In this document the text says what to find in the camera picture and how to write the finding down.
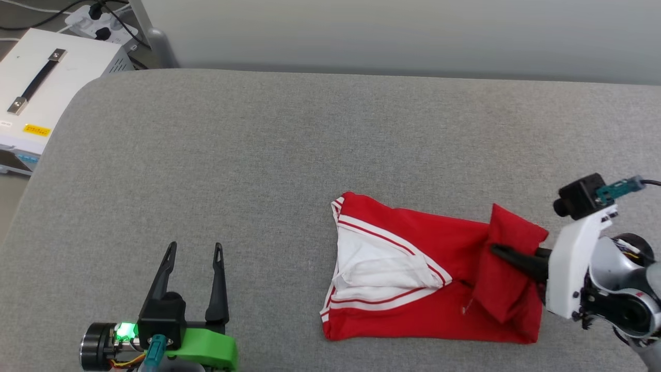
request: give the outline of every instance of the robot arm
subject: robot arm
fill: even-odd
[[[640,176],[606,185],[595,173],[563,187],[554,209],[575,221],[561,231],[552,251],[524,256],[503,246],[492,252],[538,283],[546,309],[581,321],[613,325],[615,335],[661,372],[661,263],[647,242],[634,234],[601,236],[617,217],[615,199],[640,191]]]

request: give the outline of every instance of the power strip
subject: power strip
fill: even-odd
[[[97,31],[107,28],[110,34],[104,41],[123,45],[127,53],[137,49],[137,41],[110,13],[103,13],[99,19],[92,19],[89,15],[89,9],[89,5],[83,5],[64,20],[67,26],[70,26],[69,30],[71,32],[84,38],[96,39]],[[128,24],[126,27],[131,30],[132,34],[138,35],[138,30],[135,27]]]

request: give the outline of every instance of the teal connector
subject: teal connector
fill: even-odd
[[[145,360],[142,362],[145,372],[158,371],[159,364],[161,364],[161,359],[163,359],[163,356],[165,355],[166,347],[167,337],[164,335],[155,334],[151,338],[151,343],[149,344],[147,355],[145,356]]]
[[[602,186],[597,189],[597,196],[599,197],[597,203],[601,205],[611,205],[615,199],[623,197],[628,193],[634,193],[645,188],[645,184],[641,182],[642,177],[636,175],[632,178],[622,179],[611,185]]]

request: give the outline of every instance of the gray cushion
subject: gray cushion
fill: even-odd
[[[598,322],[545,314],[531,346],[329,342],[329,203],[488,221],[491,203],[551,232],[557,189],[599,171],[661,178],[661,88],[205,70],[121,73],[62,116],[0,250],[0,371],[77,370],[91,322],[135,320],[167,244],[170,289],[202,320],[225,247],[244,371],[637,371]],[[661,189],[620,202],[608,233],[661,240]]]

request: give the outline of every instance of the white equipment box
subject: white equipment box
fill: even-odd
[[[0,173],[32,175],[78,90],[133,69],[122,45],[28,30],[0,62]]]

